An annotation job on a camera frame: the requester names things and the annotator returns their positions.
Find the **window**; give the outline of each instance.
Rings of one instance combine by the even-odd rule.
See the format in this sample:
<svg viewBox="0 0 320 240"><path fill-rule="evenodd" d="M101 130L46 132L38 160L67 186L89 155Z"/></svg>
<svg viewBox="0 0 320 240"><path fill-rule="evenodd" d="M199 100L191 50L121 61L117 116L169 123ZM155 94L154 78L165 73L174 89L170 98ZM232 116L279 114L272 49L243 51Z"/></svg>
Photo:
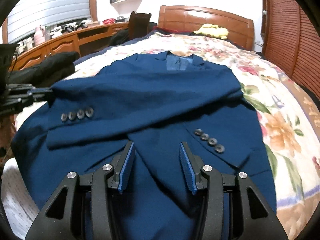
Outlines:
<svg viewBox="0 0 320 240"><path fill-rule="evenodd" d="M8 42L31 35L39 25L61 24L89 16L89 0L20 0L8 16Z"/></svg>

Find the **chair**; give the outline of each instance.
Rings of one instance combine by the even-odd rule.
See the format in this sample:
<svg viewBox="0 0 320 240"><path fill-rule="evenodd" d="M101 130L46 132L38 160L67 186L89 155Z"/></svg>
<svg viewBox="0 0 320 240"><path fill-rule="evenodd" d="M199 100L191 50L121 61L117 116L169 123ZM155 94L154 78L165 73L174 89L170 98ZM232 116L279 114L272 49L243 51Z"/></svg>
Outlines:
<svg viewBox="0 0 320 240"><path fill-rule="evenodd" d="M132 12L129 19L129 40L141 38L148 34L152 14Z"/></svg>

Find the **blue gripper pad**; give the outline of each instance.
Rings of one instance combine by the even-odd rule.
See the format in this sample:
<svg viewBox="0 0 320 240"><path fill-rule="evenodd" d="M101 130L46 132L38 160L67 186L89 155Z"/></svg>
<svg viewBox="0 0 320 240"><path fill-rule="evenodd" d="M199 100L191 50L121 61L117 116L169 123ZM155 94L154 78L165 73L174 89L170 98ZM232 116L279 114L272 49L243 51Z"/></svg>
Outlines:
<svg viewBox="0 0 320 240"><path fill-rule="evenodd" d="M182 143L180 143L179 145L179 157L188 189L192 192L193 195L195 195L197 192L196 176Z"/></svg>
<svg viewBox="0 0 320 240"><path fill-rule="evenodd" d="M136 153L136 147L134 146L134 143L132 143L128 151L127 157L124 161L124 164L122 166L122 170L120 172L119 187L118 187L118 191L120 194L122 194L122 192L127 188L135 153Z"/></svg>

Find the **floral bedspread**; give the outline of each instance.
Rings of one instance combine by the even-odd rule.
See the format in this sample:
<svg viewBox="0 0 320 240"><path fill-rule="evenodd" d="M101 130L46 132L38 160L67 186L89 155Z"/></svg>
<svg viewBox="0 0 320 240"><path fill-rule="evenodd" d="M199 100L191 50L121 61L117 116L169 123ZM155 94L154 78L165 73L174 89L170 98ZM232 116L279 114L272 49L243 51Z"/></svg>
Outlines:
<svg viewBox="0 0 320 240"><path fill-rule="evenodd" d="M67 79L93 76L135 53L195 54L226 65L238 78L245 99L257 110L276 185L277 216L289 239L304 228L320 200L320 113L310 97L284 72L252 51L204 36L155 33L136 44L118 46L76 66ZM39 106L18 116L25 120Z"/></svg>

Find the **bed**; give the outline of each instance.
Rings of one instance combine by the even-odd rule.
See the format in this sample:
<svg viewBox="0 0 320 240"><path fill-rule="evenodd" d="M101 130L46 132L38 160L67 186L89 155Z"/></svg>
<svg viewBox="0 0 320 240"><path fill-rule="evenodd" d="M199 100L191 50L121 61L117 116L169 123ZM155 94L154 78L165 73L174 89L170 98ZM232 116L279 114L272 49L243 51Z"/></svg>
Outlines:
<svg viewBox="0 0 320 240"><path fill-rule="evenodd" d="M67 79L93 76L113 61L135 53L168 50L179 56L195 54L229 67L241 84L244 98L257 110L276 186L277 216L289 239L294 240L307 225L320 200L319 110L307 93L280 68L251 51L252 20L210 8L160 8L160 28L191 32L204 23L227 28L228 39L246 50L220 39L155 31L138 43L113 47L98 56L88 57L76 65L76 73ZM19 129L41 105L43 103L36 103L25 108L16 118L16 128ZM24 238L38 210L28 196L14 158L4 167L2 200L6 213L11 214L8 219L12 229Z"/></svg>

